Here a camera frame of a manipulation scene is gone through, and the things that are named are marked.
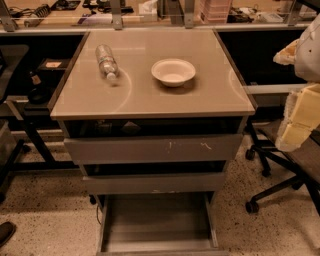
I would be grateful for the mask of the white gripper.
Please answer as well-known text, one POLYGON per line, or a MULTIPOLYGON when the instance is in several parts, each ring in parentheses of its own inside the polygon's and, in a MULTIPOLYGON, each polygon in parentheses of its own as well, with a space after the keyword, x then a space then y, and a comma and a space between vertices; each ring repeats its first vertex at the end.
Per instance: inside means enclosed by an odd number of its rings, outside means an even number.
MULTIPOLYGON (((273 57, 280 65, 293 65, 295 74, 308 82, 320 82, 320 22, 314 20, 296 39, 273 57)), ((289 93, 284 119, 275 145, 280 151, 292 152, 301 147, 320 125, 320 84, 309 83, 300 91, 289 93)))

